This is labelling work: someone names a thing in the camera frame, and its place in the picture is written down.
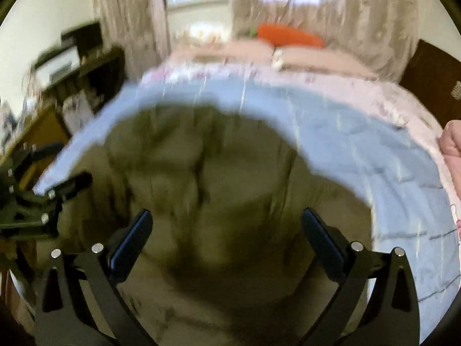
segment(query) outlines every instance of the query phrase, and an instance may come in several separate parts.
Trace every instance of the blue quilt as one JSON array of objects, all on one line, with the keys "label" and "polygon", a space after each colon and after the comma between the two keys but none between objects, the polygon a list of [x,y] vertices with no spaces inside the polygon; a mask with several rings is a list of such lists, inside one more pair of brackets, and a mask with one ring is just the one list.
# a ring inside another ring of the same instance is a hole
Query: blue quilt
[{"label": "blue quilt", "polygon": [[126,85],[74,136],[36,186],[43,193],[69,175],[80,155],[117,121],[157,103],[213,105],[262,119],[295,146],[311,169],[352,189],[373,210],[373,247],[405,249],[416,282],[421,340],[458,291],[458,238],[436,164],[405,129],[294,87],[252,80]]}]

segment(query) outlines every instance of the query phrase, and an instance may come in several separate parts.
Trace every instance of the patterned curtain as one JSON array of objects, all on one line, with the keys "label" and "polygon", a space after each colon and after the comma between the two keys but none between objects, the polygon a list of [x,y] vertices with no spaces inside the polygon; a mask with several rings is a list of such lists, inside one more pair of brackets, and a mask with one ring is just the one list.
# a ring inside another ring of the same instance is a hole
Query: patterned curtain
[{"label": "patterned curtain", "polygon": [[107,46],[124,48],[126,72],[140,79],[169,54],[164,0],[93,0]]},{"label": "patterned curtain", "polygon": [[232,0],[234,33],[262,22],[321,35],[348,50],[382,80],[398,81],[419,40],[417,0]]}]

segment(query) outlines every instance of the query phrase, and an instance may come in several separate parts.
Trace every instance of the pink pillow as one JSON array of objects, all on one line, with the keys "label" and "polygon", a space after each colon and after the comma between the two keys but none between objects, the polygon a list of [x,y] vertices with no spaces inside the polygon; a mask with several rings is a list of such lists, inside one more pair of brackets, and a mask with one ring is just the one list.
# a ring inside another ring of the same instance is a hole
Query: pink pillow
[{"label": "pink pillow", "polygon": [[367,79],[376,79],[378,76],[354,56],[341,50],[286,46],[277,48],[275,57],[282,59],[283,66],[289,68],[338,73]]},{"label": "pink pillow", "polygon": [[226,44],[204,46],[177,46],[170,56],[170,62],[211,60],[236,60],[270,65],[274,47],[260,39],[240,39]]}]

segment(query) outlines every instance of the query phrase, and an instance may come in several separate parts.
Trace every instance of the brown blanket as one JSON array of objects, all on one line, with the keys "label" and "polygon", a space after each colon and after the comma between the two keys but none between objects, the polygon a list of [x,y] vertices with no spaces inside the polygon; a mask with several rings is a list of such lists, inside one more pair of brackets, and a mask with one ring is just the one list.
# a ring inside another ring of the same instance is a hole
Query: brown blanket
[{"label": "brown blanket", "polygon": [[370,209],[354,194],[312,174],[264,122],[211,107],[140,112],[87,151],[82,170],[94,183],[65,206],[61,244],[87,249],[151,211],[154,230],[120,289],[161,345],[276,345],[305,332],[335,290],[301,231],[308,206],[371,244]]}]

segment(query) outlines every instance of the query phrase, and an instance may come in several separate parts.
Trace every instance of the wooden cabinet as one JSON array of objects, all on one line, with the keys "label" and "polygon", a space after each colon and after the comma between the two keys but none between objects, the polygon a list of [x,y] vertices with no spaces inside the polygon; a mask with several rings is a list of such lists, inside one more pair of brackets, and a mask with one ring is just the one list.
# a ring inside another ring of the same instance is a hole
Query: wooden cabinet
[{"label": "wooden cabinet", "polygon": [[461,62],[443,50],[420,40],[400,85],[412,92],[442,127],[461,119]]}]

